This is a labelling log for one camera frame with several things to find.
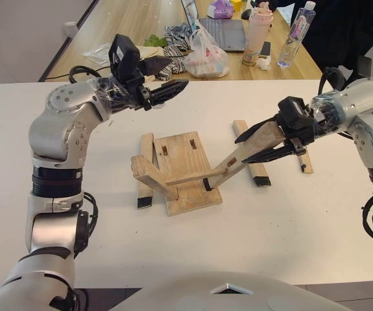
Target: plastic bottle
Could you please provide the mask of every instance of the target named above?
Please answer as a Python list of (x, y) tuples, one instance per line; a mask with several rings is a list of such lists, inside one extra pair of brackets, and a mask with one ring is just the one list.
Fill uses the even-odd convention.
[(293, 62), (300, 44), (304, 39), (304, 36), (309, 30), (311, 21), (315, 18), (316, 12), (313, 11), (316, 3), (313, 1), (307, 1), (304, 8), (299, 8), (291, 30), (289, 37), (282, 47), (280, 57), (278, 58), (277, 64), (281, 67), (290, 67)]
[(272, 12), (268, 9), (266, 2), (264, 8), (254, 8), (252, 10), (247, 30), (247, 40), (243, 55), (243, 64), (254, 66), (258, 59), (258, 54), (263, 48), (265, 37), (272, 22)]

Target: purple bag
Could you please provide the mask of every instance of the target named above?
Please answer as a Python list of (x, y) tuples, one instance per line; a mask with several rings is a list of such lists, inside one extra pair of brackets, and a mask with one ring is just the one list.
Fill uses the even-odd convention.
[(208, 16), (215, 19), (231, 18), (234, 13), (234, 6), (230, 0), (215, 0), (208, 7)]

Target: zebra print fabric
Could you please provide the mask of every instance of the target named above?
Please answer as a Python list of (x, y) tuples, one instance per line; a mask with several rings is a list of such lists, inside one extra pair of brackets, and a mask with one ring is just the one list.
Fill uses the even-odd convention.
[(174, 45), (163, 48), (163, 53), (166, 57), (170, 56), (181, 56), (181, 57), (172, 57), (172, 62), (166, 66), (162, 71), (160, 71), (155, 77), (162, 81), (168, 81), (172, 77), (172, 73), (184, 73), (186, 71), (184, 62), (185, 57)]
[(181, 51), (191, 49), (189, 37), (192, 35), (191, 27), (182, 23), (179, 26), (166, 26), (165, 37), (168, 46), (178, 47)]

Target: smartphone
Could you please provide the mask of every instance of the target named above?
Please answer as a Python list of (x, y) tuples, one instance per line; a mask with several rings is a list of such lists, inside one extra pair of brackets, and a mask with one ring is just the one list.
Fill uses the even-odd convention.
[(264, 42), (263, 44), (263, 48), (261, 49), (261, 52), (259, 53), (258, 57), (261, 57), (261, 58), (267, 58), (268, 56), (270, 56), (270, 52), (271, 52), (271, 42)]

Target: pink tumbler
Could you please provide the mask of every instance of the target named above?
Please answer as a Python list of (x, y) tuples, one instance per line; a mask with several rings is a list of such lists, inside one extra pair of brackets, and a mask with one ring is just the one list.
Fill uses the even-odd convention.
[(244, 65), (254, 66), (263, 48), (272, 23), (272, 12), (268, 9), (268, 5), (269, 3), (266, 2), (264, 8), (255, 8), (251, 13), (243, 55)]

